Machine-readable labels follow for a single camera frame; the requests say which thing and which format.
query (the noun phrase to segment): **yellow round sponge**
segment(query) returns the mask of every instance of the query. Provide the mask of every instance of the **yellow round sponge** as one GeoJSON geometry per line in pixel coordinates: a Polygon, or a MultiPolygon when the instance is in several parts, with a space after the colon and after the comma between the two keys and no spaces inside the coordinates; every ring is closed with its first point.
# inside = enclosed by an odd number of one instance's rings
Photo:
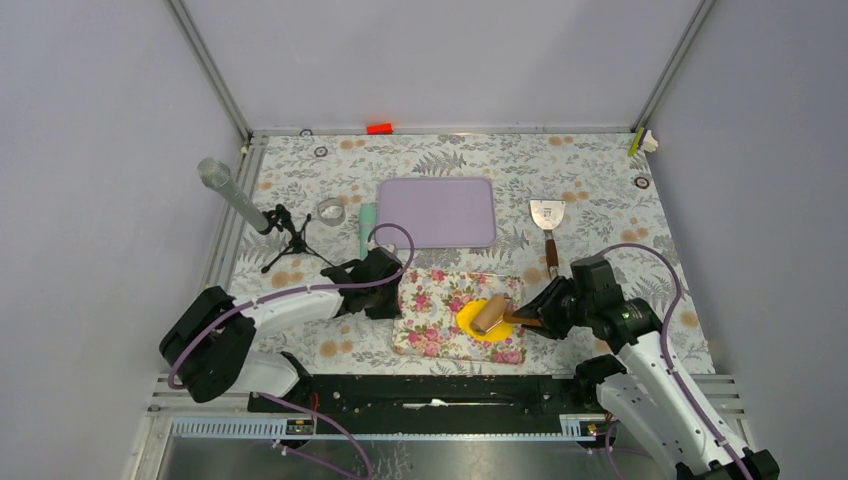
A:
{"type": "Polygon", "coordinates": [[[474,300],[473,302],[468,302],[459,312],[457,312],[456,324],[463,332],[471,335],[481,342],[502,342],[512,333],[512,329],[514,327],[511,323],[500,322],[492,327],[492,329],[489,330],[489,333],[485,335],[479,335],[471,329],[471,322],[473,322],[474,317],[483,310],[486,303],[488,303],[488,300],[474,300]]]}

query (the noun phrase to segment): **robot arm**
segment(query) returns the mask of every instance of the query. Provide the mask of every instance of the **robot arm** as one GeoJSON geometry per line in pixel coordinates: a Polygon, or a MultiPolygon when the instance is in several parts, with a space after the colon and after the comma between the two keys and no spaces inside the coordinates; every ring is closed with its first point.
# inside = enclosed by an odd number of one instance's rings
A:
{"type": "MultiPolygon", "coordinates": [[[[326,278],[316,279],[313,285],[326,284],[327,279],[338,285],[364,284],[388,278],[400,267],[394,255],[383,248],[375,248],[362,261],[352,260],[322,270],[321,275],[326,278]]],[[[400,277],[379,287],[338,290],[311,290],[307,283],[300,293],[280,295],[237,312],[225,326],[200,341],[180,365],[177,376],[198,403],[208,402],[225,392],[266,392],[281,397],[297,383],[298,374],[284,356],[253,348],[262,337],[307,321],[362,310],[372,319],[395,318],[400,313],[398,283],[400,277]]],[[[213,321],[248,300],[251,298],[231,297],[218,286],[207,288],[162,339],[159,352],[173,366],[213,321]]]]}
{"type": "Polygon", "coordinates": [[[590,257],[572,263],[571,269],[573,280],[557,277],[514,315],[538,319],[541,327],[526,328],[548,338],[565,338],[572,327],[581,326],[609,344],[614,355],[577,367],[577,396],[620,419],[666,478],[743,478],[734,456],[744,459],[753,478],[777,478],[779,469],[771,454],[752,452],[728,427],[671,347],[667,353],[672,367],[668,367],[661,345],[662,322],[644,300],[624,299],[609,263],[590,257]],[[698,414],[675,375],[721,437],[698,414]]]}

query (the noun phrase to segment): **yellow green clip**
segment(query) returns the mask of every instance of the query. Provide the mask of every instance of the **yellow green clip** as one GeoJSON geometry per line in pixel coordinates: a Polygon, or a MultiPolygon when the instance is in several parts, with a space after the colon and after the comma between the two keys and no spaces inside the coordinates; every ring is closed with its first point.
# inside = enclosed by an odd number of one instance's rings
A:
{"type": "Polygon", "coordinates": [[[644,133],[645,127],[639,127],[639,131],[636,132],[636,137],[633,139],[633,143],[630,145],[630,151],[627,152],[628,157],[636,155],[636,151],[639,150],[639,143],[642,141],[642,135],[644,133]]]}

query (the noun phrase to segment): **black circular marker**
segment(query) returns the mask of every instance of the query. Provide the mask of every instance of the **black circular marker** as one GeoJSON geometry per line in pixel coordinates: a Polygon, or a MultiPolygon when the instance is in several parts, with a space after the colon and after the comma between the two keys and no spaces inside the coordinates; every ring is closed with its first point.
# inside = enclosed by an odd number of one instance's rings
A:
{"type": "Polygon", "coordinates": [[[633,184],[636,185],[637,187],[641,188],[642,190],[644,190],[644,189],[648,188],[649,186],[651,186],[651,181],[648,180],[645,177],[636,177],[633,180],[633,184]]]}

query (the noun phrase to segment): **red object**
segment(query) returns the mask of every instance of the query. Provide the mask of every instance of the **red object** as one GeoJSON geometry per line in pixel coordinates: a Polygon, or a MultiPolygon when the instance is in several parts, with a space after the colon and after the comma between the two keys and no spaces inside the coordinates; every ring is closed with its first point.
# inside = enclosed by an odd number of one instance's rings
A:
{"type": "Polygon", "coordinates": [[[391,135],[394,133],[394,129],[392,129],[391,123],[384,123],[382,125],[371,125],[370,127],[365,129],[368,132],[368,135],[391,135]]]}

